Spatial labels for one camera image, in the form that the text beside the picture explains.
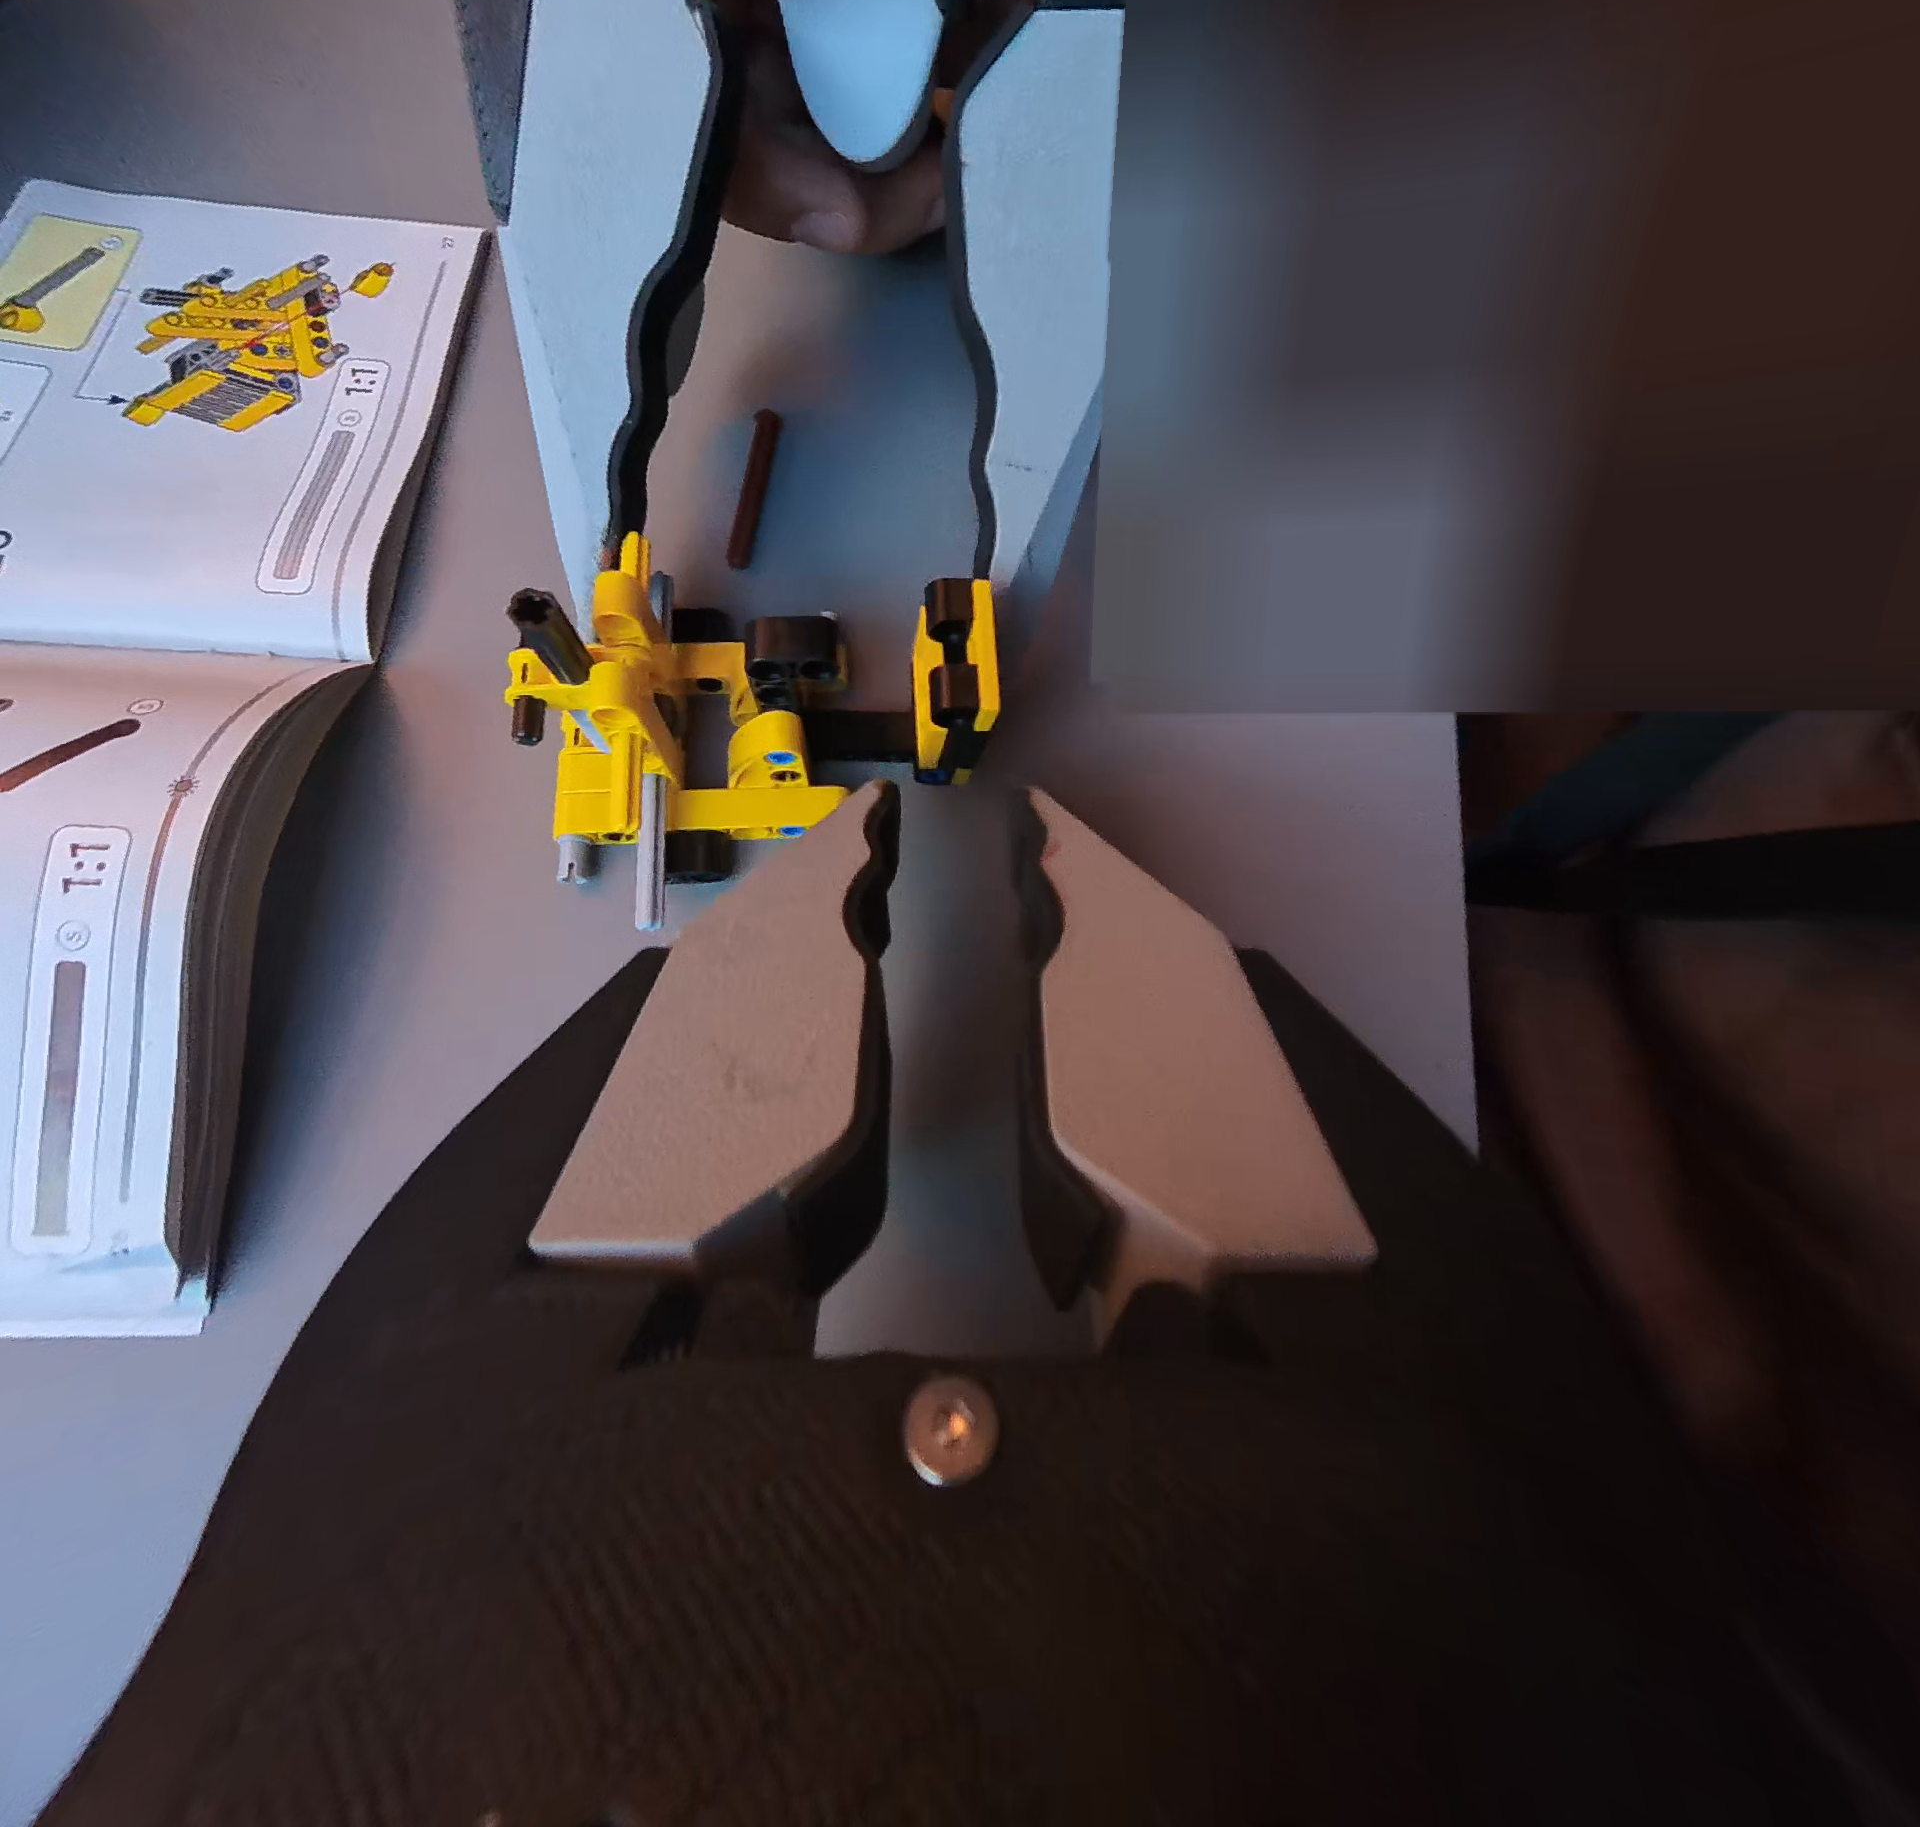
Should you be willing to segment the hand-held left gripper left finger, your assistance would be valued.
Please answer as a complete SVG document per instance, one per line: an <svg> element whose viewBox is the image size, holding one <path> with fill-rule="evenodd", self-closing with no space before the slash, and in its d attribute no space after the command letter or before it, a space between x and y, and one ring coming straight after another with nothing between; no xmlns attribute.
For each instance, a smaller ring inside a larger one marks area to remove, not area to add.
<svg viewBox="0 0 1920 1827"><path fill-rule="evenodd" d="M887 1205L901 789L858 785L688 920L531 1232L702 1298L702 1343L811 1353Z"/></svg>

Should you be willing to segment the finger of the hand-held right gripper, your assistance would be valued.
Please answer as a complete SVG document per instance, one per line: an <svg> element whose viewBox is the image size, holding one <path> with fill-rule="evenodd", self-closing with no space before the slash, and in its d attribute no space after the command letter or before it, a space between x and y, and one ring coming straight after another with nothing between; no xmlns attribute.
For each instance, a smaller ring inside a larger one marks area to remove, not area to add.
<svg viewBox="0 0 1920 1827"><path fill-rule="evenodd" d="M718 230L702 0L451 0L568 595L646 531Z"/></svg>
<svg viewBox="0 0 1920 1827"><path fill-rule="evenodd" d="M1120 6L1040 6L948 116L948 260L976 378L974 572L1040 617L1102 429Z"/></svg>

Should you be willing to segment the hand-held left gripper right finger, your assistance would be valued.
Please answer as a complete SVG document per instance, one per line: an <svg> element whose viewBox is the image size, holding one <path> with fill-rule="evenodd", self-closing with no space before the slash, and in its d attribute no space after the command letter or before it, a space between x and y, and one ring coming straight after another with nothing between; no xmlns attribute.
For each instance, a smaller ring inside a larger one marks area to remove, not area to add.
<svg viewBox="0 0 1920 1827"><path fill-rule="evenodd" d="M1012 804L1028 1023L1019 1219L1055 1311L1109 1341L1144 1291L1207 1300L1381 1257L1228 937L1044 789Z"/></svg>

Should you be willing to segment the yellow and black lego model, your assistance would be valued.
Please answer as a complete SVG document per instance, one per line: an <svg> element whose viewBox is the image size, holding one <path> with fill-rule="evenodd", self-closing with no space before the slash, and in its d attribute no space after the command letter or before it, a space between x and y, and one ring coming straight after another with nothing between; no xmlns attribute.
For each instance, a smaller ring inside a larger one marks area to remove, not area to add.
<svg viewBox="0 0 1920 1827"><path fill-rule="evenodd" d="M999 593L988 579L926 588L907 711L849 711L836 614L684 610L631 531L592 588L592 636L549 591L510 603L505 708L516 744L561 724L549 830L560 885L587 885L634 848L634 929L660 932L673 885L720 885L738 844L800 838L849 802L834 767L907 767L969 782L1001 720Z"/></svg>

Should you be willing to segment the brown lego axle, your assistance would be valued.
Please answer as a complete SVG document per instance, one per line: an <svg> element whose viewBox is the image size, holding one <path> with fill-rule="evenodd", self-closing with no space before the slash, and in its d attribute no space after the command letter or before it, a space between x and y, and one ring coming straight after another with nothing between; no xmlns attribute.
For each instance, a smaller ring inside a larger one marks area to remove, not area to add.
<svg viewBox="0 0 1920 1827"><path fill-rule="evenodd" d="M748 459L741 467L741 483L736 494L736 512L730 524L728 542L728 568L746 572L755 560L755 542L761 531L761 515L772 493L772 469L778 465L784 417L775 408L759 408L751 417Z"/></svg>

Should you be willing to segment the lego instruction booklet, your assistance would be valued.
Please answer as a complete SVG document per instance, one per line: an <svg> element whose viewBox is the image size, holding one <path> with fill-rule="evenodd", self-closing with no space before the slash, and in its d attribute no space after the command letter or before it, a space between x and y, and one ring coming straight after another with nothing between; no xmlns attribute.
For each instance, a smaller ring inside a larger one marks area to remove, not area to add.
<svg viewBox="0 0 1920 1827"><path fill-rule="evenodd" d="M372 676L484 230L2 216L2 1339L198 1334L264 892Z"/></svg>

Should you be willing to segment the person's right hand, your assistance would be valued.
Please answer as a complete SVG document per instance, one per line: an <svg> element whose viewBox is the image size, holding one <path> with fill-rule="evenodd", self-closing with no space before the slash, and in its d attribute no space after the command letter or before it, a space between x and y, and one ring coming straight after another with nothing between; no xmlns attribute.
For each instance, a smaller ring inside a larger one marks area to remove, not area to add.
<svg viewBox="0 0 1920 1827"><path fill-rule="evenodd" d="M944 226L944 135L890 169L845 162L811 123L781 45L746 67L741 119L725 222L840 256L894 256Z"/></svg>

